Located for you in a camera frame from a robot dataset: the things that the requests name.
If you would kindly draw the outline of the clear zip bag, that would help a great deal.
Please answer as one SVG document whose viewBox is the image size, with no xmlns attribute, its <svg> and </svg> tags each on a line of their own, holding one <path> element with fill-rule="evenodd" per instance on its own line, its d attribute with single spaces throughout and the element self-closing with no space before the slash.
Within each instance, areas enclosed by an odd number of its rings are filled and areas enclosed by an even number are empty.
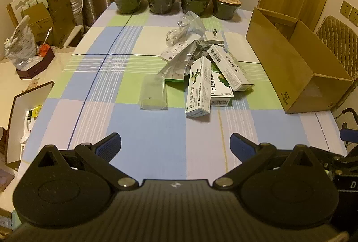
<svg viewBox="0 0 358 242">
<path fill-rule="evenodd" d="M 177 22 L 180 28 L 186 28 L 187 32 L 193 32 L 199 34 L 202 39 L 207 40 L 206 28 L 204 26 L 201 17 L 189 10 L 186 12 L 181 19 Z"/>
</svg>

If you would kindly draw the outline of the white barcode medicine box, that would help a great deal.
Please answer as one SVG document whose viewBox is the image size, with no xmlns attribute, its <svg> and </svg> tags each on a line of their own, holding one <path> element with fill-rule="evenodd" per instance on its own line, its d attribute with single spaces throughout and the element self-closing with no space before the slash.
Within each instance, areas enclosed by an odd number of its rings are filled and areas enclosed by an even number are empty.
<svg viewBox="0 0 358 242">
<path fill-rule="evenodd" d="M 241 68 L 236 64 L 234 58 L 225 48 L 218 45 L 211 45 L 207 53 L 233 91 L 247 91 L 254 87 L 254 84 L 246 78 Z"/>
</svg>

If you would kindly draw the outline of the tall green white medicine box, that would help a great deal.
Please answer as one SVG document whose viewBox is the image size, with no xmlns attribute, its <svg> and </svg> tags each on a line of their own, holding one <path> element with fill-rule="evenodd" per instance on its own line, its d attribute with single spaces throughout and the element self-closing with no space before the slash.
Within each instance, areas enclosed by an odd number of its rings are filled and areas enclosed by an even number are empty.
<svg viewBox="0 0 358 242">
<path fill-rule="evenodd" d="M 191 65 L 185 109 L 186 115 L 192 118 L 211 111 L 211 61 L 205 56 Z"/>
</svg>

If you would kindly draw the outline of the white remote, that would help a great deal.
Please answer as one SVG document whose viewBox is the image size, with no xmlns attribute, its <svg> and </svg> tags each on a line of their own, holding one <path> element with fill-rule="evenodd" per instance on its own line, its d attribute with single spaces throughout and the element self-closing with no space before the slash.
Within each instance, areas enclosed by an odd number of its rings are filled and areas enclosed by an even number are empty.
<svg viewBox="0 0 358 242">
<path fill-rule="evenodd" d="M 181 42 L 176 43 L 168 50 L 165 50 L 161 53 L 160 57 L 165 61 L 171 61 L 175 56 L 177 56 L 182 50 L 189 46 L 195 39 L 187 39 Z"/>
</svg>

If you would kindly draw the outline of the noodle bowl orange lid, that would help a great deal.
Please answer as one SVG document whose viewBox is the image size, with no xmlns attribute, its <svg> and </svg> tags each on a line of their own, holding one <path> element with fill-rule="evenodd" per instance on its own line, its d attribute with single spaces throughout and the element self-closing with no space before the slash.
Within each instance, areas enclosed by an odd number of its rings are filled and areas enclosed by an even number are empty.
<svg viewBox="0 0 358 242">
<path fill-rule="evenodd" d="M 231 20 L 235 11 L 241 6 L 240 0 L 212 0 L 213 15 L 221 20 Z"/>
</svg>

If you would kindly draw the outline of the checked tablecloth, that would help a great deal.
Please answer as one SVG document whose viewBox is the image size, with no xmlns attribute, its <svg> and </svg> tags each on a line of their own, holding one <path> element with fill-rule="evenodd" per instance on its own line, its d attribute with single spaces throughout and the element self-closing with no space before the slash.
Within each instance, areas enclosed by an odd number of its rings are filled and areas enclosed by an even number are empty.
<svg viewBox="0 0 358 242">
<path fill-rule="evenodd" d="M 167 84 L 167 108 L 139 107 L 141 83 L 164 67 L 161 53 L 166 34 L 182 15 L 176 4 L 168 15 L 148 8 L 122 15 L 111 4 L 77 46 L 44 102 L 27 142 L 19 173 L 23 174 L 41 148 L 54 144 L 72 149 L 119 133 L 121 151 L 112 160 L 137 180 L 207 179 L 238 166 L 229 147 L 233 133 L 279 149 L 297 144 L 346 154 L 339 129 L 329 111 L 286 114 L 262 66 L 249 49 L 237 51 L 251 12 L 237 10 L 231 21 L 204 17 L 207 29 L 218 29 L 226 48 L 240 59 L 252 90 L 236 93 L 230 106 L 214 107 L 207 116 L 188 118 L 187 84 Z"/>
</svg>

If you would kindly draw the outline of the white power adapter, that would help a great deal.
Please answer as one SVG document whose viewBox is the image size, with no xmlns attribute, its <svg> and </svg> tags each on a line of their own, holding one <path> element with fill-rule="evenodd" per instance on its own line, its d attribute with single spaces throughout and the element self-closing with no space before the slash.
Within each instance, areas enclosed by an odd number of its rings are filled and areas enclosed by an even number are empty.
<svg viewBox="0 0 358 242">
<path fill-rule="evenodd" d="M 205 32 L 205 39 L 207 41 L 210 41 L 214 44 L 224 44 L 224 38 L 222 36 L 222 33 L 220 31 L 217 31 L 216 29 L 206 31 Z"/>
</svg>

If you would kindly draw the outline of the clear plastic box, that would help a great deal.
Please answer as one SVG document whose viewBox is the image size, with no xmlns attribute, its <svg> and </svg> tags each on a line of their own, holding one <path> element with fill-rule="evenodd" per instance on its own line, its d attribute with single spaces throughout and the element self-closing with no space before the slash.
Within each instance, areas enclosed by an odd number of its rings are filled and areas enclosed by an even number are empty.
<svg viewBox="0 0 358 242">
<path fill-rule="evenodd" d="M 148 74 L 143 78 L 138 105 L 143 110 L 167 109 L 165 78 L 160 74 Z"/>
</svg>

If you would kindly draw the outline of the brown paper bag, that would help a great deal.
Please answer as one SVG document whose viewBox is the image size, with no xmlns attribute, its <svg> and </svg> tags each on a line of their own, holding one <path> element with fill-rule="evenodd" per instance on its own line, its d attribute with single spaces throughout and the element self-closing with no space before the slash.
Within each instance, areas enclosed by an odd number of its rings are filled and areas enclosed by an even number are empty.
<svg viewBox="0 0 358 242">
<path fill-rule="evenodd" d="M 72 6 L 70 0 L 48 0 L 47 3 L 53 22 L 53 44 L 61 47 L 76 26 Z"/>
</svg>

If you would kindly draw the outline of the quilted chair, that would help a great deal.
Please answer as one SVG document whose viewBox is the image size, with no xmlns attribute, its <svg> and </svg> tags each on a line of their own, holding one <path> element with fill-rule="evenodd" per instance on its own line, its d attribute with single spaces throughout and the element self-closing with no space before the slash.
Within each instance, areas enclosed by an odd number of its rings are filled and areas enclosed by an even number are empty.
<svg viewBox="0 0 358 242">
<path fill-rule="evenodd" d="M 347 73 L 357 79 L 357 34 L 334 16 L 327 16 L 316 33 Z"/>
</svg>

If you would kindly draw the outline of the white carved chair back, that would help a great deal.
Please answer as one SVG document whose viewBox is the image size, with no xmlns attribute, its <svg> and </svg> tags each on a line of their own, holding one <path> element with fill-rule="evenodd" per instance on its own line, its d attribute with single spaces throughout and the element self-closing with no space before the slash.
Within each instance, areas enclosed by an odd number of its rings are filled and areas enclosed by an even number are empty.
<svg viewBox="0 0 358 242">
<path fill-rule="evenodd" d="M 16 27 L 19 22 L 22 20 L 21 12 L 22 7 L 31 0 L 12 0 L 7 5 L 7 12 L 9 14 L 10 20 L 12 21 L 12 24 L 14 27 Z"/>
</svg>

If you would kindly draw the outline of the open white gift box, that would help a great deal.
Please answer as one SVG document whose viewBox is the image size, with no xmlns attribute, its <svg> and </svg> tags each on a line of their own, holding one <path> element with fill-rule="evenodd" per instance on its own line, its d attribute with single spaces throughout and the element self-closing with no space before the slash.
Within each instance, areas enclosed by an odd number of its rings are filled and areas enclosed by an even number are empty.
<svg viewBox="0 0 358 242">
<path fill-rule="evenodd" d="M 14 97 L 5 140 L 5 164 L 19 170 L 24 149 L 41 107 L 54 86 L 54 81 L 24 91 Z"/>
</svg>

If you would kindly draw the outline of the small cardboard box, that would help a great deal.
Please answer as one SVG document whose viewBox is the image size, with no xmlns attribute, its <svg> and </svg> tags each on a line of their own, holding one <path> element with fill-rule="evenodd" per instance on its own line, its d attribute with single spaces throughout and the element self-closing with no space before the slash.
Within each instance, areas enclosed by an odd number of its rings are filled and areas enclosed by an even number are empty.
<svg viewBox="0 0 358 242">
<path fill-rule="evenodd" d="M 49 29 L 53 28 L 53 21 L 48 9 L 43 3 L 36 4 L 22 12 L 23 16 L 28 15 L 30 20 L 28 24 L 35 36 L 36 42 L 43 42 Z"/>
</svg>

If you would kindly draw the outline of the keyring tag in bag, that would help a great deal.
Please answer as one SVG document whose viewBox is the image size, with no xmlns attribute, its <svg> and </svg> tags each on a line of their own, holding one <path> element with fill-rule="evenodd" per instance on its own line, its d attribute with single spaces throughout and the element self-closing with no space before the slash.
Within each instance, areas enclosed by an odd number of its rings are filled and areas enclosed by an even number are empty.
<svg viewBox="0 0 358 242">
<path fill-rule="evenodd" d="M 186 35 L 185 29 L 177 28 L 169 31 L 166 35 L 166 45 L 168 47 L 174 46 L 185 35 Z"/>
</svg>

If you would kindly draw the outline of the white plastic bag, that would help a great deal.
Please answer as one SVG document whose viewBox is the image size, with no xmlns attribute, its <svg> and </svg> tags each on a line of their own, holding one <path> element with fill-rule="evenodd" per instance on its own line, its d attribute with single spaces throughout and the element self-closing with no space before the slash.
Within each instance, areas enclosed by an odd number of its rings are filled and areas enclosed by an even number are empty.
<svg viewBox="0 0 358 242">
<path fill-rule="evenodd" d="M 28 70 L 39 60 L 37 44 L 28 24 L 29 20 L 28 15 L 24 16 L 12 36 L 4 42 L 5 57 L 20 71 Z"/>
</svg>

